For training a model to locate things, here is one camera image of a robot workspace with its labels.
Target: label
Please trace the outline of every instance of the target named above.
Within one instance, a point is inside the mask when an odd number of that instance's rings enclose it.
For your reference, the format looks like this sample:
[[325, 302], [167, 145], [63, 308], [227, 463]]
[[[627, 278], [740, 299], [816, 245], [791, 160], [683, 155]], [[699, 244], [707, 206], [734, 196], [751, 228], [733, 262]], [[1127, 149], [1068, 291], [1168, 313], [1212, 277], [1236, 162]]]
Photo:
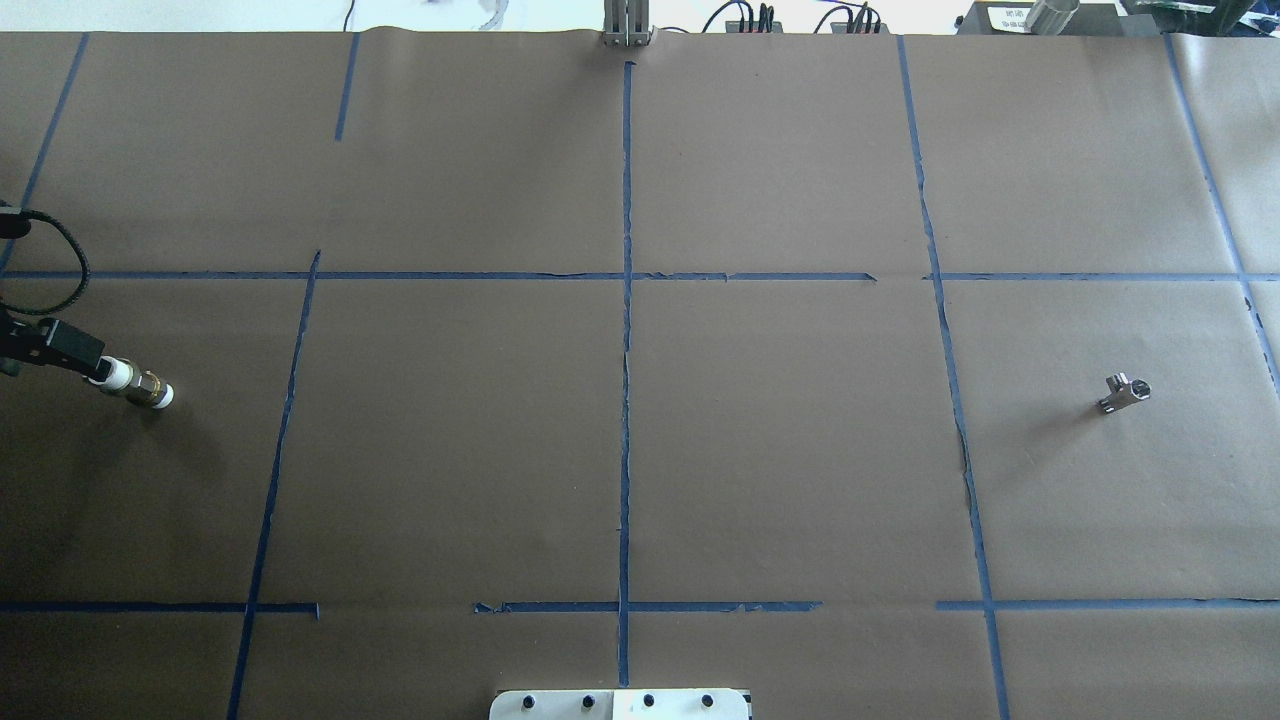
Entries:
[[1002, 32], [1027, 32], [1027, 12], [1029, 8], [987, 8], [991, 28]]

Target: black wire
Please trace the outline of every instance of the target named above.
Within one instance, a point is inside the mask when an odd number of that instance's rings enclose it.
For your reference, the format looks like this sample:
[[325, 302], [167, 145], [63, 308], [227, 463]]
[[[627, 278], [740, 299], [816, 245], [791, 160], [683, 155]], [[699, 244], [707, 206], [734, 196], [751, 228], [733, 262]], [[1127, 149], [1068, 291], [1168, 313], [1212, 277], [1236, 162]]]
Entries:
[[[823, 0], [823, 1], [832, 3], [836, 6], [832, 8], [831, 10], [827, 10], [827, 14], [823, 15], [820, 20], [818, 20], [818, 27], [814, 28], [813, 31], [814, 35], [822, 32], [822, 23], [827, 22], [827, 18], [829, 18], [833, 13], [840, 10], [840, 8], [845, 8], [849, 15], [849, 22], [845, 23], [846, 33], [860, 33], [860, 35], [879, 33], [881, 14], [879, 10], [872, 8], [870, 3], [844, 3], [841, 0]], [[856, 19], [854, 18], [852, 8], [858, 8]]]
[[[703, 32], [707, 32], [707, 29], [712, 27], [712, 23], [716, 22], [716, 17], [727, 10], [731, 5], [737, 5], [739, 13], [742, 13], [742, 8], [746, 8], [746, 27], [755, 24], [755, 9], [751, 8], [750, 3], [746, 0], [728, 0], [728, 3], [724, 3], [714, 13], [712, 13], [712, 17], [707, 18], [707, 24], [703, 26]], [[745, 29], [741, 20], [739, 20], [737, 29], [740, 32]]]
[[73, 290], [72, 293], [68, 295], [67, 299], [59, 302], [58, 305], [50, 307], [20, 307], [18, 305], [9, 305], [8, 302], [0, 302], [0, 310], [18, 313], [19, 315], [52, 315], [54, 313], [59, 313], [61, 310], [70, 307], [72, 305], [76, 305], [76, 301], [79, 300], [82, 295], [84, 295], [84, 288], [88, 287], [88, 278], [92, 274], [90, 273], [88, 258], [84, 256], [84, 251], [81, 249], [79, 243], [76, 242], [76, 238], [72, 237], [72, 233], [68, 232], [67, 228], [63, 227], [63, 224], [55, 220], [52, 217], [40, 213], [37, 210], [23, 210], [20, 217], [28, 220], [38, 220], [47, 225], [52, 225], [54, 229], [56, 229], [63, 234], [63, 240], [67, 241], [67, 245], [72, 246], [72, 252], [74, 252], [76, 259], [79, 260], [81, 282], [79, 284], [76, 286], [76, 290]]
[[836, 5], [835, 8], [827, 10], [827, 14], [823, 15], [820, 20], [818, 20], [818, 27], [813, 28], [813, 33], [818, 35], [819, 32], [822, 32], [822, 26], [823, 26], [823, 23], [827, 22], [827, 18], [829, 18], [831, 15], [835, 15], [836, 13], [838, 13], [841, 10], [849, 13], [849, 23], [846, 23], [846, 27], [852, 27], [852, 24], [854, 24], [854, 9], [850, 8], [849, 5]]

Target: blue tape line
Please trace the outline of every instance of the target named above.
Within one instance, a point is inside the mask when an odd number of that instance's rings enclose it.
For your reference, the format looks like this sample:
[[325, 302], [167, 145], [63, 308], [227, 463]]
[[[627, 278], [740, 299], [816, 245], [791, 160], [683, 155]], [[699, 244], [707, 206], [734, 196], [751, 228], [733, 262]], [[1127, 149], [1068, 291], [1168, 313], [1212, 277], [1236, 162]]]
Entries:
[[996, 626], [996, 606], [991, 596], [991, 573], [987, 568], [987, 548], [982, 534], [982, 514], [978, 510], [978, 487], [973, 479], [973, 460], [969, 455], [969, 432], [965, 429], [964, 402], [960, 398], [960, 377], [956, 373], [955, 351], [951, 343], [951, 325], [947, 323], [946, 295], [942, 287], [942, 269], [938, 261], [938, 243], [933, 232], [933, 219], [924, 197], [924, 156], [920, 150], [920, 131], [911, 96], [911, 72], [906, 60], [906, 42], [897, 36], [897, 58], [902, 70], [902, 97], [906, 101], [906, 122], [911, 133], [911, 152], [915, 155], [915, 183], [920, 193], [920, 217], [924, 234], [929, 240], [929, 268], [933, 278], [933, 299], [938, 306], [938, 327], [942, 329], [942, 350], [947, 363], [947, 382], [951, 386], [951, 413], [955, 415], [960, 447], [964, 452], [964, 482], [969, 493], [969, 525], [973, 529], [974, 556], [978, 560], [978, 582], [982, 587], [983, 615], [987, 621], [987, 644], [991, 651], [991, 673], [996, 682], [996, 705], [1000, 719], [1009, 720], [1009, 693], [1005, 687], [1005, 662], [1000, 652], [1000, 630]]
[[[17, 270], [13, 279], [77, 279], [78, 272]], [[105, 270], [93, 279], [105, 281], [305, 281], [305, 272], [269, 270]], [[417, 270], [329, 270], [321, 281], [621, 281], [622, 273], [522, 273], [522, 272], [417, 272]]]
[[257, 612], [257, 597], [262, 588], [262, 566], [266, 564], [266, 546], [271, 538], [271, 516], [275, 514], [275, 498], [280, 489], [280, 461], [284, 456], [284, 438], [289, 432], [289, 418], [293, 414], [293, 398], [298, 387], [298, 360], [302, 357], [302, 341], [307, 334], [307, 320], [311, 316], [311, 299], [315, 296], [316, 269], [320, 266], [320, 252], [311, 259], [307, 291], [302, 299], [302, 318], [298, 320], [298, 337], [293, 342], [293, 361], [289, 365], [289, 383], [284, 392], [284, 410], [280, 413], [280, 432], [275, 437], [275, 459], [271, 461], [271, 483], [266, 491], [266, 507], [262, 510], [262, 529], [257, 537], [257, 556], [253, 560], [253, 578], [250, 580], [248, 603], [244, 609], [244, 625], [241, 629], [239, 652], [236, 655], [236, 675], [232, 680], [232, 697], [227, 706], [228, 720], [239, 714], [239, 697], [244, 687], [244, 667], [248, 662], [250, 639], [253, 637], [253, 616]]
[[617, 612], [617, 602], [503, 602], [490, 607], [475, 605], [476, 615], [503, 615], [507, 612]]
[[[0, 602], [0, 612], [234, 612], [242, 614], [243, 602]], [[259, 612], [320, 616], [315, 602], [273, 602], [260, 605]]]
[[876, 282], [867, 273], [636, 273], [640, 281], [859, 281]]
[[785, 602], [632, 602], [632, 612], [813, 612], [817, 600]]
[[1230, 273], [942, 273], [943, 281], [1236, 282]]
[[[937, 603], [942, 612], [979, 612], [984, 605], [978, 601], [945, 600]], [[1025, 612], [1046, 610], [1204, 610], [1248, 609], [1280, 610], [1280, 600], [1249, 600], [1243, 597], [1164, 597], [1115, 600], [997, 600], [1000, 611]]]
[[622, 65], [622, 468], [618, 506], [618, 687], [631, 684], [631, 73]]
[[1210, 200], [1213, 202], [1213, 213], [1217, 214], [1217, 223], [1222, 228], [1222, 237], [1226, 238], [1226, 249], [1231, 255], [1231, 265], [1235, 266], [1236, 278], [1240, 281], [1240, 290], [1244, 292], [1244, 302], [1249, 310], [1249, 319], [1253, 320], [1253, 333], [1258, 336], [1258, 345], [1262, 346], [1262, 359], [1267, 364], [1267, 373], [1271, 374], [1271, 387], [1275, 389], [1276, 396], [1280, 396], [1280, 368], [1276, 368], [1276, 356], [1271, 351], [1271, 341], [1267, 338], [1267, 331], [1262, 327], [1262, 316], [1258, 314], [1258, 304], [1253, 300], [1253, 288], [1249, 287], [1248, 275], [1244, 272], [1244, 260], [1240, 258], [1240, 249], [1235, 243], [1235, 233], [1231, 231], [1231, 223], [1226, 218], [1226, 210], [1222, 208], [1222, 196], [1217, 190], [1217, 181], [1213, 178], [1213, 169], [1208, 165], [1208, 155], [1204, 154], [1204, 143], [1201, 141], [1199, 126], [1196, 124], [1196, 117], [1192, 114], [1192, 105], [1187, 100], [1187, 87], [1183, 83], [1183, 73], [1178, 67], [1178, 54], [1174, 51], [1172, 36], [1165, 35], [1165, 54], [1169, 56], [1169, 69], [1174, 74], [1174, 90], [1178, 94], [1178, 104], [1183, 109], [1183, 118], [1187, 120], [1187, 128], [1192, 133], [1192, 145], [1196, 147], [1196, 159], [1199, 160], [1201, 172], [1204, 174], [1204, 182], [1208, 183]]
[[347, 79], [342, 83], [342, 102], [338, 105], [338, 126], [333, 131], [334, 142], [342, 142], [347, 129], [347, 105], [351, 104], [351, 83], [356, 78], [356, 56], [360, 54], [360, 33], [351, 35], [351, 51], [347, 54]]
[[[475, 603], [476, 615], [503, 615], [508, 612], [617, 612], [617, 602], [503, 602], [492, 607]], [[822, 607], [817, 600], [783, 602], [628, 602], [628, 612], [813, 612]]]
[[[49, 119], [49, 127], [45, 128], [45, 140], [41, 141], [40, 151], [36, 154], [36, 163], [31, 168], [31, 174], [27, 176], [27, 188], [23, 191], [22, 200], [18, 202], [19, 208], [27, 208], [31, 205], [31, 196], [36, 192], [36, 183], [40, 182], [40, 172], [45, 168], [45, 158], [49, 155], [49, 146], [54, 143], [54, 133], [58, 132], [58, 122], [63, 118], [63, 109], [67, 108], [67, 99], [72, 94], [72, 85], [76, 82], [76, 73], [79, 72], [81, 60], [84, 59], [86, 47], [88, 47], [88, 33], [82, 32], [79, 45], [76, 47], [76, 56], [72, 59], [72, 67], [67, 70], [67, 79], [63, 82], [63, 92], [58, 96], [58, 105], [54, 106], [54, 115]], [[4, 252], [0, 254], [0, 274], [4, 274], [4, 269], [9, 266], [9, 259], [13, 256], [13, 249], [14, 241], [6, 241]]]
[[[79, 278], [70, 270], [14, 270], [15, 281], [70, 281]], [[93, 279], [104, 281], [305, 281], [310, 273], [300, 270], [105, 270]], [[1249, 282], [1277, 282], [1280, 273], [1245, 273]], [[517, 270], [326, 270], [316, 273], [321, 281], [621, 281], [625, 273], [526, 273]], [[877, 282], [868, 273], [632, 273], [632, 281], [730, 282], [730, 281], [849, 281]], [[933, 275], [922, 279], [931, 281]], [[996, 282], [1236, 282], [1230, 273], [942, 273], [951, 281]]]

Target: metal cylinder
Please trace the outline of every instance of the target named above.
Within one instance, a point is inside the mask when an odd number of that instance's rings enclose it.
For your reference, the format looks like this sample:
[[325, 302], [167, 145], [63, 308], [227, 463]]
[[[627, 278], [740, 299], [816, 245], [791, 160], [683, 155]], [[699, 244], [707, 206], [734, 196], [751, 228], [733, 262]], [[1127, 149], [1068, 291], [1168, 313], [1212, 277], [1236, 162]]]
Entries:
[[106, 395], [116, 395], [134, 405], [155, 410], [163, 410], [173, 402], [173, 386], [151, 370], [143, 370], [137, 363], [124, 357], [104, 355], [102, 361], [108, 365], [104, 379], [84, 379]]
[[1036, 0], [1027, 13], [1027, 32], [1033, 35], [1061, 35], [1071, 15], [1080, 9], [1080, 0]]

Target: black cable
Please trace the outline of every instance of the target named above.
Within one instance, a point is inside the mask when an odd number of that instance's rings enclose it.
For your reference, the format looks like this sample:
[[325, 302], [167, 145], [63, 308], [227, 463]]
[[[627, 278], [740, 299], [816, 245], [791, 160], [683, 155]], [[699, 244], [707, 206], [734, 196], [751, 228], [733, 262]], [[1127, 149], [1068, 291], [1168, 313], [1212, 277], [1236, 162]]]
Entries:
[[728, 3], [724, 3], [714, 13], [712, 13], [712, 17], [707, 18], [707, 24], [703, 26], [703, 32], [707, 32], [707, 29], [712, 27], [712, 23], [716, 22], [716, 17], [727, 10], [731, 5], [737, 5], [739, 13], [742, 13], [742, 8], [746, 8], [745, 12], [746, 23], [744, 27], [742, 20], [739, 20], [737, 24], [739, 32], [744, 32], [748, 27], [755, 24], [755, 9], [751, 8], [750, 3], [748, 3], [746, 0], [728, 0]]
[[863, 5], [863, 8], [858, 10], [858, 18], [854, 20], [854, 24], [846, 27], [845, 32], [860, 33], [863, 31], [863, 23], [867, 22], [867, 5]]
[[88, 269], [88, 258], [84, 256], [84, 251], [81, 249], [79, 243], [76, 242], [76, 238], [72, 237], [72, 233], [68, 232], [67, 228], [63, 227], [63, 224], [55, 220], [52, 217], [46, 215], [45, 213], [40, 213], [37, 210], [23, 210], [20, 217], [28, 220], [37, 220], [47, 225], [52, 225], [54, 229], [56, 229], [63, 234], [63, 240], [67, 241], [67, 245], [72, 246], [72, 252], [74, 252], [76, 259], [79, 260], [81, 282], [79, 284], [76, 286], [76, 290], [73, 290], [72, 293], [68, 295], [67, 299], [59, 302], [58, 305], [50, 307], [20, 307], [18, 305], [9, 305], [8, 302], [0, 302], [0, 310], [18, 313], [19, 315], [52, 315], [54, 313], [60, 313], [70, 307], [72, 305], [76, 305], [76, 301], [79, 300], [82, 295], [84, 295], [84, 288], [88, 287], [88, 278], [91, 274]]
[[827, 10], [827, 14], [823, 15], [820, 20], [818, 20], [818, 27], [813, 28], [813, 33], [818, 35], [819, 32], [822, 32], [822, 26], [827, 22], [827, 18], [829, 18], [831, 15], [835, 15], [836, 13], [838, 13], [841, 10], [849, 13], [849, 22], [846, 23], [846, 28], [852, 27], [854, 26], [854, 9], [850, 8], [849, 5], [836, 5], [835, 8]]

